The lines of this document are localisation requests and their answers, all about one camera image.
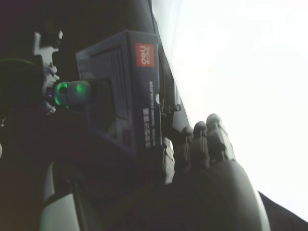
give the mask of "green cable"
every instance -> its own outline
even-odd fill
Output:
[[[36,65],[35,63],[32,63],[28,60],[25,60],[25,59],[18,59],[18,58],[6,58],[6,59],[0,59],[0,63],[2,62],[10,62],[10,61],[17,61],[17,62],[22,62],[22,63],[25,63],[25,64],[29,64],[29,65],[33,65],[37,68],[40,68],[42,69],[42,67],[40,67],[39,65]]]

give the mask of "red logo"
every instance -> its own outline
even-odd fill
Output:
[[[136,43],[137,66],[154,66],[154,45]]]

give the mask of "black surface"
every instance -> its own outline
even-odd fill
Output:
[[[56,0],[48,1],[50,7],[46,7],[45,3],[11,0],[0,6],[1,58],[26,58],[39,64],[39,58],[31,54],[32,32],[54,18],[65,32],[61,51],[54,55],[54,63],[62,80],[76,80],[76,51],[124,29],[153,32],[146,0]],[[92,169],[91,177],[97,178],[94,179],[96,184],[113,183],[118,184],[117,187],[132,185],[132,179],[138,177],[133,167],[128,167],[132,166],[129,160],[120,158],[117,150],[109,149],[107,144],[87,133],[82,115],[58,108],[56,114],[45,116],[41,102],[23,100],[24,95],[20,92],[31,88],[31,83],[37,83],[35,78],[40,76],[34,72],[29,69],[18,76],[24,78],[23,84],[18,82],[16,87],[19,88],[15,88],[20,89],[16,91],[20,103],[16,104],[18,107],[9,108],[8,125],[0,128],[3,146],[3,160],[0,162],[0,230],[4,231],[37,230],[43,180],[51,161],[82,161],[87,171],[92,168],[86,163],[95,162],[97,167]],[[15,78],[9,76],[7,80],[14,86]],[[0,76],[2,87],[4,77],[8,76]],[[168,124],[172,124],[170,117],[163,121],[163,126],[168,127],[169,135],[179,137],[179,133]],[[100,162],[102,154],[109,156],[108,163]],[[308,230],[307,223],[294,214],[264,196],[262,200],[273,231]]]

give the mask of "cylindrical device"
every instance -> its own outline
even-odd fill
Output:
[[[83,104],[91,100],[91,86],[87,81],[62,82],[55,86],[53,98],[57,105]]]

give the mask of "white robot part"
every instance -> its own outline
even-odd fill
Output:
[[[59,32],[59,38],[62,39],[63,33]],[[60,79],[55,73],[57,73],[57,68],[52,63],[52,54],[54,52],[59,51],[58,48],[54,48],[52,46],[48,47],[40,47],[41,34],[39,32],[34,33],[34,46],[33,46],[33,54],[40,55],[42,57],[42,66],[44,68],[44,83],[42,86],[42,96],[46,96],[47,88],[52,87],[56,81]],[[48,111],[48,114],[55,113],[56,108],[51,106],[47,101],[44,101],[44,105]]]

